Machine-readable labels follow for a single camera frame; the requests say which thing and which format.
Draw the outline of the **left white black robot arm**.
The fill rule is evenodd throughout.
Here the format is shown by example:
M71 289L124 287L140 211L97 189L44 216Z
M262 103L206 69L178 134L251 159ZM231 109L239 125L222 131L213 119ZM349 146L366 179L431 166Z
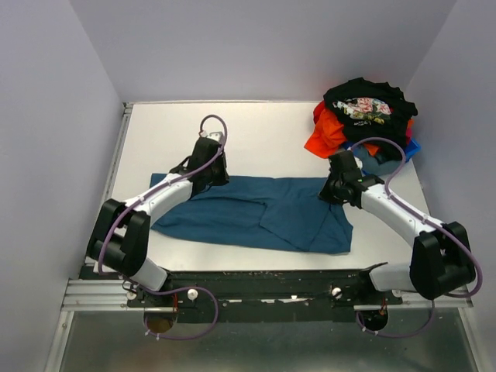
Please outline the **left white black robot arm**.
M229 182L224 145L226 138L214 132L197 139L192 155L171 169L145 192L126 201L105 201L88 241L86 256L145 288L156 306L167 304L172 288L168 272L147 257L150 228L174 207L211 186Z

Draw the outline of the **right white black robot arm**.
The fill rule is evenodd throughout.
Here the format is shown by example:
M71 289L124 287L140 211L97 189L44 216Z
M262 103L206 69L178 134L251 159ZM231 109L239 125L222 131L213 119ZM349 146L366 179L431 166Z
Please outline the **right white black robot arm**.
M374 215L412 249L409 263L379 263L366 269L365 279L356 286L361 301L372 304L385 291L410 291L434 300L477 279L467 231L461 224L431 218L393 193L380 177L363 174L349 150L332 155L329 165L319 198Z

